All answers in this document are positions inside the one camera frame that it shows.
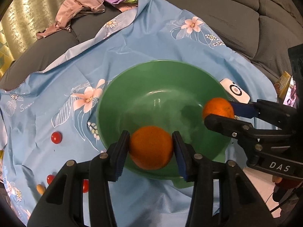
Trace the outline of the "person's right hand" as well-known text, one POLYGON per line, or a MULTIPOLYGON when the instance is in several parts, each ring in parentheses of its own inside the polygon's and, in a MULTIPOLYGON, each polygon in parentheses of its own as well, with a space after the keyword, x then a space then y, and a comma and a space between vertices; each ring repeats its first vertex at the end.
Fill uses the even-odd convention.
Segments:
POLYGON ((275 184, 281 183, 282 180, 283 179, 281 177, 279 177, 279 176, 273 176, 272 177, 272 182, 274 182, 275 184))

